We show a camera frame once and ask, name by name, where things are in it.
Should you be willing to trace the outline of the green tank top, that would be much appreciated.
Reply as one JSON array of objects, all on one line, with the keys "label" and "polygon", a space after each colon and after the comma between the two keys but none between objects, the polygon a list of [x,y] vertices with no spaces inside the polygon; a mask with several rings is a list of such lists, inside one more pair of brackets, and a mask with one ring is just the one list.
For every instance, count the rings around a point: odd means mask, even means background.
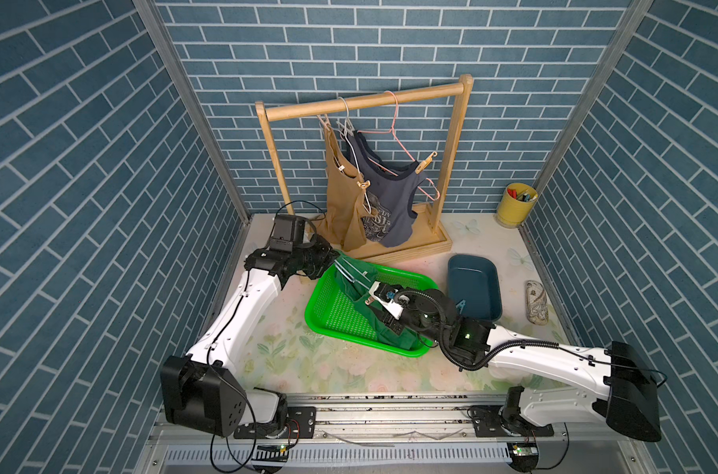
[{"label": "green tank top", "polygon": [[[369,323],[372,330],[375,332],[376,339],[382,343],[382,308],[378,302],[372,300],[370,303],[367,301],[370,299],[370,294],[361,297],[358,300],[352,300],[345,295],[352,303],[354,309],[365,318]],[[395,347],[402,350],[409,350],[416,344],[385,344],[387,346]]]}]

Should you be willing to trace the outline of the yellow pen cup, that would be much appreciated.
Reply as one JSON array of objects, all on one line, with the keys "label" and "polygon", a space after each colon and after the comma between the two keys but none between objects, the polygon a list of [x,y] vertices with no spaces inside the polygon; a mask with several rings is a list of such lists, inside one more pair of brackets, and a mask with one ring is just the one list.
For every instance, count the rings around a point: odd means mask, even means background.
[{"label": "yellow pen cup", "polygon": [[519,227],[529,216],[538,198],[539,193],[529,185],[508,185],[497,207],[496,221],[506,228]]}]

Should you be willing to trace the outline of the tan tank top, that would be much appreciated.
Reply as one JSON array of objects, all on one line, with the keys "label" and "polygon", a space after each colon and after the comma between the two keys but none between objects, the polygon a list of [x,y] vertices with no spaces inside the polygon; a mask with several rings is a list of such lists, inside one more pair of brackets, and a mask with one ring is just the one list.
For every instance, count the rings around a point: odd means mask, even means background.
[{"label": "tan tank top", "polygon": [[355,182],[367,181],[339,149],[334,130],[323,132],[327,173],[326,211],[317,223],[317,232],[331,244],[351,252],[367,244],[363,217],[365,191]]}]

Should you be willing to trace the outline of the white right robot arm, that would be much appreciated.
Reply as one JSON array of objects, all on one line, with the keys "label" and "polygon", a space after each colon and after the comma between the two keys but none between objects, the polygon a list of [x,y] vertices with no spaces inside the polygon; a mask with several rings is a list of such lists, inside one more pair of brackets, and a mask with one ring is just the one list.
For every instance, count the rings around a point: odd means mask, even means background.
[{"label": "white right robot arm", "polygon": [[392,330],[408,329],[438,345],[460,371],[498,369],[538,375],[560,389],[508,390],[500,417],[523,435],[555,423],[605,423],[614,432],[659,442],[657,391],[665,374],[645,364],[637,350],[613,341],[607,348],[539,340],[485,320],[461,316],[440,290],[414,290],[376,282],[374,312]]}]

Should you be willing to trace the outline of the green plastic basket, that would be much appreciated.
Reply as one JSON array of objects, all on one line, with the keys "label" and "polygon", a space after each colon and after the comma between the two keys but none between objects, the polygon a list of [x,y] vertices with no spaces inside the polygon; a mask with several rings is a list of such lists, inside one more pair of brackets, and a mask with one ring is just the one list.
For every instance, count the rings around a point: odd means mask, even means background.
[{"label": "green plastic basket", "polygon": [[315,333],[333,337],[368,348],[385,351],[402,357],[421,357],[429,348],[429,341],[419,341],[411,335],[407,349],[383,342],[372,324],[356,310],[353,301],[343,293],[332,267],[317,282],[315,291],[305,309],[305,322]]}]

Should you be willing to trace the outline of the light blue wire hanger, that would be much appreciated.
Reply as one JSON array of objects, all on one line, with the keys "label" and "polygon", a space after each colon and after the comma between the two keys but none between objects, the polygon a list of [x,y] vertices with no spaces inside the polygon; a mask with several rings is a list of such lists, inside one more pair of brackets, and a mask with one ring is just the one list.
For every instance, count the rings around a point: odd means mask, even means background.
[{"label": "light blue wire hanger", "polygon": [[336,259],[334,268],[339,290],[352,300],[366,296],[378,274],[373,264],[350,258],[345,254],[341,254]]}]

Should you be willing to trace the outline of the wooden clothes rack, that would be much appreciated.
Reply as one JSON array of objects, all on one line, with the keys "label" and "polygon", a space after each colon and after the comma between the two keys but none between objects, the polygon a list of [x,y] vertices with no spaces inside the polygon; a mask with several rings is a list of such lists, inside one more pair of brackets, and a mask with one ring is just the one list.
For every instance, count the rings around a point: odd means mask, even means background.
[{"label": "wooden clothes rack", "polygon": [[[316,117],[325,143],[327,209],[318,233],[350,257],[371,263],[390,265],[448,252],[453,241],[441,223],[443,207],[453,165],[463,131],[465,114],[473,90],[473,77],[462,75],[458,82],[394,93],[365,95],[348,100],[330,100],[309,104],[268,108],[255,105],[256,113],[271,161],[276,172],[285,207],[293,214],[291,199],[275,142],[272,122]],[[446,138],[440,176],[433,185],[428,205],[416,203],[419,186],[427,182],[432,151],[425,159],[409,159],[400,169],[382,164],[357,138],[347,122],[342,132],[331,126],[332,114],[382,106],[399,106],[452,97],[455,100]]]}]

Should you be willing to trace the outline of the beige clothespin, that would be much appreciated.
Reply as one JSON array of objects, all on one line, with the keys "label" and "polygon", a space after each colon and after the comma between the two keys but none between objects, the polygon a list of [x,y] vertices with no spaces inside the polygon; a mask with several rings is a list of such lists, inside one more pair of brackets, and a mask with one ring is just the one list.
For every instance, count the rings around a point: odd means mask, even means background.
[{"label": "beige clothespin", "polygon": [[321,128],[323,132],[332,132],[333,126],[331,124],[330,118],[327,115],[317,115],[317,119],[319,120],[321,124]]},{"label": "beige clothespin", "polygon": [[347,134],[347,135],[350,135],[350,136],[353,136],[354,133],[356,132],[356,128],[354,128],[354,126],[353,126],[351,120],[349,120],[348,118],[345,118],[345,119],[343,120],[343,122],[342,122],[342,130],[343,130],[343,134]]}]

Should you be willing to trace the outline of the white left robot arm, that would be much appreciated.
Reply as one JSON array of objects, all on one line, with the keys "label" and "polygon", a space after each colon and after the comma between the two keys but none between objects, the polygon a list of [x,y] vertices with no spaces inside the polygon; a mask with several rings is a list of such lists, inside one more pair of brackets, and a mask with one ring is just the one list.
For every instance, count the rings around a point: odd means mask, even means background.
[{"label": "white left robot arm", "polygon": [[307,244],[271,239],[244,261],[234,295],[214,323],[183,357],[169,357],[160,371],[166,420],[227,438],[245,426],[258,436],[285,429],[287,396],[266,389],[245,390],[236,379],[244,346],[265,310],[296,274],[317,280],[338,252],[315,234]]}]

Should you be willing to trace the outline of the dark teal plastic tray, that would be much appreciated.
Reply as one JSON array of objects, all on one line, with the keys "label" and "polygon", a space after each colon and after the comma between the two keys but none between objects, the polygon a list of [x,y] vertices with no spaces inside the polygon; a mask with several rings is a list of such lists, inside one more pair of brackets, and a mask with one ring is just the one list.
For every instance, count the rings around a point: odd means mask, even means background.
[{"label": "dark teal plastic tray", "polygon": [[448,262],[448,296],[457,304],[465,300],[461,316],[496,322],[503,314],[498,272],[487,258],[457,254]]}]

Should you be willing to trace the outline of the dark grey tank top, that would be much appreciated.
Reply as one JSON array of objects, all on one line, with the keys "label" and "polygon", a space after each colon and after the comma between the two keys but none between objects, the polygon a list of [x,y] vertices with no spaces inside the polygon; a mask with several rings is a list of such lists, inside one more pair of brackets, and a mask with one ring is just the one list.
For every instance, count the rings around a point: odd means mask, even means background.
[{"label": "dark grey tank top", "polygon": [[417,189],[427,181],[427,174],[415,173],[416,162],[403,166],[384,163],[361,132],[355,132],[350,140],[358,152],[364,178],[371,182],[368,198],[372,208],[377,209],[375,215],[362,218],[366,237],[386,248],[398,247],[412,235],[417,219],[412,208],[414,198]]}]

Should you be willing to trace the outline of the yellow clothespin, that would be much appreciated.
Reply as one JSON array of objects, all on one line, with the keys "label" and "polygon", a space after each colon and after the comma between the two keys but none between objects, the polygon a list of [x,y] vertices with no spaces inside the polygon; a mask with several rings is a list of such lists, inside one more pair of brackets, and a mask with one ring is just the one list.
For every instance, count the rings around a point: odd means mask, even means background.
[{"label": "yellow clothespin", "polygon": [[431,152],[425,159],[418,162],[417,167],[415,169],[415,173],[417,175],[421,174],[423,171],[426,170],[426,168],[432,163],[434,158],[438,155],[437,151]]}]

